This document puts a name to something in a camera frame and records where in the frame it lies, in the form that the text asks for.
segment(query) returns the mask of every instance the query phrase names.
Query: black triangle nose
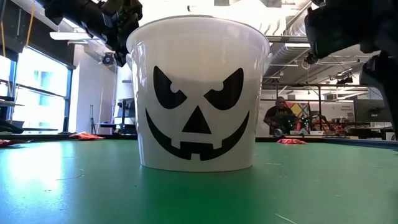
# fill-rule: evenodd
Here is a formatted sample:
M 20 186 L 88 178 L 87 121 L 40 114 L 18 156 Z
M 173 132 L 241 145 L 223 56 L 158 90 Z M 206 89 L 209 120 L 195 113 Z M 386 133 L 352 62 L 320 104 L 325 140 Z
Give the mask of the black triangle nose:
M 207 125 L 206 119 L 199 106 L 195 108 L 191 117 L 189 117 L 188 122 L 182 129 L 182 132 L 211 134 L 210 128 Z

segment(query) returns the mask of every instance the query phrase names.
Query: desk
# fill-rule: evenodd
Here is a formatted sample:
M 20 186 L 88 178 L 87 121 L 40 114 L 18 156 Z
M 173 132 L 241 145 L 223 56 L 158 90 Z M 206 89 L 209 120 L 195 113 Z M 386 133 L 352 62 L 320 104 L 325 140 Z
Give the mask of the desk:
M 338 139 L 358 139 L 357 136 L 323 136 L 323 135 L 286 135 L 285 138 L 294 138 L 294 139 L 302 139 L 305 141 L 305 139 L 323 139 L 323 138 L 338 138 Z
M 375 128 L 375 127 L 369 127 L 369 128 L 350 128 L 348 132 L 352 135 L 358 136 L 360 139 L 367 139 L 367 138 L 379 138 L 382 140 L 387 140 L 386 139 L 386 133 L 387 132 L 394 132 L 394 129 L 392 127 L 385 127 L 385 128 Z
M 398 152 L 256 147 L 251 168 L 216 173 L 142 167 L 134 140 L 3 149 L 1 223 L 398 223 Z
M 120 124 L 111 124 L 111 123 L 100 123 L 99 126 L 101 128 L 112 128 L 112 133 L 114 133 L 116 128 L 120 128 Z M 124 124 L 124 131 L 122 134 L 137 135 L 136 125 L 135 124 Z

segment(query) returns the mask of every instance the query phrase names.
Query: jagged mouth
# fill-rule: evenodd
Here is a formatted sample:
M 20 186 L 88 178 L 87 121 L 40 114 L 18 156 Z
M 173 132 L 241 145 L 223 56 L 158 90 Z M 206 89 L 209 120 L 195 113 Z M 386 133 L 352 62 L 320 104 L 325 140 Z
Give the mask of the jagged mouth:
M 208 161 L 210 159 L 217 158 L 229 150 L 231 150 L 241 139 L 246 126 L 249 121 L 249 114 L 240 125 L 240 127 L 229 137 L 222 140 L 222 145 L 220 148 L 214 149 L 213 144 L 210 143 L 198 143 L 198 142 L 181 142 L 180 149 L 172 145 L 172 139 L 163 134 L 154 124 L 146 110 L 147 122 L 149 129 L 156 141 L 169 153 L 186 160 L 191 160 L 192 154 L 199 154 L 201 161 Z

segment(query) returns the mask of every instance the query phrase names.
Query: red object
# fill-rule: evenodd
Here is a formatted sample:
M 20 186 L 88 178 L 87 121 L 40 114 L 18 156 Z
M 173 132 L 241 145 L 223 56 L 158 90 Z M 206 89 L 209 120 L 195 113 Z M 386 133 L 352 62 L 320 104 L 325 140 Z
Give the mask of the red object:
M 27 141 L 23 141 L 23 140 L 0 140 L 0 147 L 7 147 L 7 146 L 11 146 L 14 144 L 20 144 L 20 143 L 25 143 Z
M 104 137 L 99 137 L 95 134 L 88 134 L 88 133 L 77 133 L 72 134 L 69 137 L 77 137 L 79 140 L 97 140 L 97 139 L 104 139 Z
M 297 127 L 296 127 L 296 131 L 300 131 L 300 130 L 301 130 L 301 123 L 298 123 Z
M 298 139 L 280 139 L 278 143 L 281 144 L 306 144 L 305 141 L 301 141 Z

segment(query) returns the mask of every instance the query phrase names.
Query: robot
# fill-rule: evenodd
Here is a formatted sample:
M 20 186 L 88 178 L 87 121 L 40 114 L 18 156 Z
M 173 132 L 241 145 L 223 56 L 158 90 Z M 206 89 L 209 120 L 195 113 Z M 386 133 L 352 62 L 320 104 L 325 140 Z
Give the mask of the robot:
M 45 15 L 59 24 L 67 18 L 99 37 L 115 51 L 118 65 L 126 63 L 126 39 L 139 27 L 142 4 L 138 0 L 36 0 Z M 319 6 L 308 9 L 305 18 L 312 54 L 309 63 L 336 51 L 360 44 L 361 51 L 381 53 L 363 65 L 362 84 L 380 90 L 392 114 L 394 130 L 398 128 L 398 0 L 312 0 Z
M 107 48 L 115 51 L 119 66 L 126 63 L 126 41 L 139 27 L 142 4 L 138 0 L 36 0 L 45 9 L 45 16 L 56 25 L 66 18 L 80 26 L 90 36 L 100 38 Z

